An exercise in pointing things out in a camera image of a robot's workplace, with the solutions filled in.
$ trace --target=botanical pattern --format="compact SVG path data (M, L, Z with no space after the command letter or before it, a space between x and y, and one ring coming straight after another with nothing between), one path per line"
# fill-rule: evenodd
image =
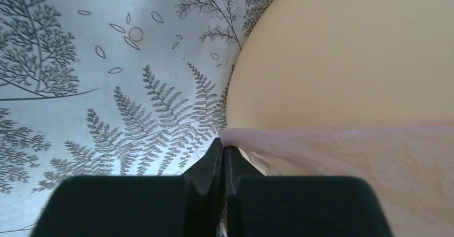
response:
M70 67L77 56L74 36L61 30L60 12L45 2L0 0L6 27L0 29L0 88L14 86L34 98L83 94Z
M12 182L28 182L27 167L38 167L34 152L48 150L43 135L33 135L28 127L16 127L7 119L9 109L0 108L0 193L11 193Z
M224 25L208 26L200 38L213 41L217 38L225 40L227 44L236 44L241 50L241 43L235 32L234 23L240 18L239 7L235 6L238 0L178 0L175 5L180 19L186 18L191 10L216 17Z
M225 128L225 96L218 98L213 92L215 84L195 66L187 63L196 87L196 102L189 104L181 99L182 92L163 83L153 74L152 68L143 68L143 79L150 104L137 105L119 86L113 91L115 103L123 118L124 131L113 128L101 120L94 109L87 110L87 127L94 147L66 141L72 160L54 158L50 164L54 171L44 173L45 180L33 192L53 189L70 176L80 174L108 175L114 164L120 164L120 175L144 175L160 154L168 150L159 166L158 175L164 173L172 161L179 157L179 168L184 168L204 141L216 136Z
M257 21L259 21L260 17L263 15L265 10L271 4L273 0L246 0L246 6L249 9L246 10L246 15L244 18L246 21L243 24L244 37L248 37L254 28Z

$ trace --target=tree drawing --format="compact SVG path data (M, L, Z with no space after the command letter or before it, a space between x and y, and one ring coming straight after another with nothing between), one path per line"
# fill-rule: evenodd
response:
M53 158L50 164L54 170L44 173L44 180L32 192L53 189L74 175L109 175L115 165L119 165L120 175L144 175L160 156L164 157L158 175L162 175L175 159L183 169L195 151L206 146L203 141L209 141L226 125L224 98L217 97L213 92L215 85L195 66L191 63L187 66L197 85L194 104L180 98L182 92L157 79L152 68L146 66L142 81L150 103L136 104L117 86L113 97L123 119L123 130L112 128L94 109L88 109L87 127L94 146L66 141L72 159Z
M38 157L31 151L48 150L50 143L43 135L33 135L27 127L16 127L7 119L9 109L0 108L0 193L11 193L12 182L28 182L26 167L38 167Z
M243 16L243 18L246 19L243 24L243 30L246 30L244 37L248 37L249 34L251 34L255 24L257 24L272 1L273 0L246 0L246 6L250 8L246 10L246 15Z
M217 38L225 40L227 44L237 44L241 50L241 44L234 29L234 23L240 18L239 7L234 5L238 0L178 0L175 5L180 19L186 18L191 10L199 10L200 13L218 18L224 25L208 26L200 38L213 41Z
M68 97L78 92L79 78L70 67L77 54L74 36L61 30L61 17L46 0L0 0L0 88L14 86L29 100Z

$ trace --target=beige round surface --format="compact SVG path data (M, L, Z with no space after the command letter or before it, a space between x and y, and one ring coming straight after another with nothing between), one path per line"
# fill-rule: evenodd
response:
M275 0L233 72L229 127L454 115L454 0Z

